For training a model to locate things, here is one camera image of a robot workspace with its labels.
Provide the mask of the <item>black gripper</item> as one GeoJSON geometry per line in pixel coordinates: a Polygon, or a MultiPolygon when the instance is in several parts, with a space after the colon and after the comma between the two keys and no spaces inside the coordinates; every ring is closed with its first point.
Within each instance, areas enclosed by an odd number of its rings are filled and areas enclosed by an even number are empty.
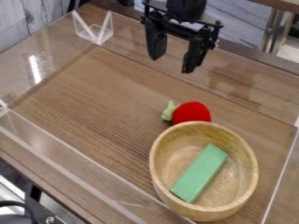
{"type": "Polygon", "coordinates": [[[166,35],[190,39],[182,57],[181,72],[189,74],[201,65],[210,41],[218,39],[224,24],[205,14],[206,0],[142,0],[141,23],[145,30],[148,55],[152,60],[165,54],[166,35]]]}

